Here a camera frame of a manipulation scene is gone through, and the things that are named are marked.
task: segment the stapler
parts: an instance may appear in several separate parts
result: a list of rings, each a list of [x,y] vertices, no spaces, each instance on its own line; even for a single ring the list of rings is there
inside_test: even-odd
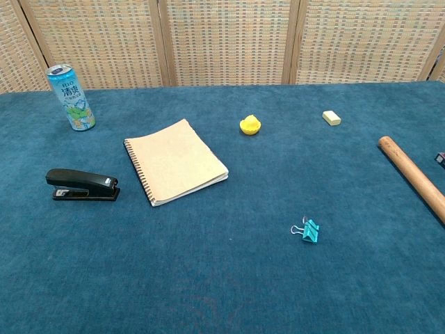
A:
[[[51,169],[46,179],[56,188],[53,200],[116,200],[120,192],[115,177],[80,170]]]

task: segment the wooden handle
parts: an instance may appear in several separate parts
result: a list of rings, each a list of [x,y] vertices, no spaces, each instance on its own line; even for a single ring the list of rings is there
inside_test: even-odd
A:
[[[380,138],[378,145],[445,224],[445,197],[439,189],[390,137]]]

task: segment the binder clip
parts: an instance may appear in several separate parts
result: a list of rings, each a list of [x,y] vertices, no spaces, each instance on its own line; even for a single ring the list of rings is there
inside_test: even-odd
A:
[[[320,230],[320,226],[315,224],[312,219],[308,220],[306,216],[303,217],[302,223],[304,228],[299,228],[297,225],[292,225],[291,233],[301,234],[303,241],[308,241],[316,244],[318,241],[318,231]]]

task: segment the can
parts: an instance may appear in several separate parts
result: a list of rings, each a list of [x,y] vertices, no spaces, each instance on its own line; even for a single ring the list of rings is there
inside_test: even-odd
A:
[[[72,129],[85,131],[94,127],[95,117],[72,66],[68,64],[51,66],[45,73],[63,105]]]

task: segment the notebook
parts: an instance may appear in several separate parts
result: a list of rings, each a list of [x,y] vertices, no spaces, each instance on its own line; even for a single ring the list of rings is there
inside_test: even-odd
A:
[[[125,139],[124,146],[154,207],[229,175],[185,119],[154,134]]]

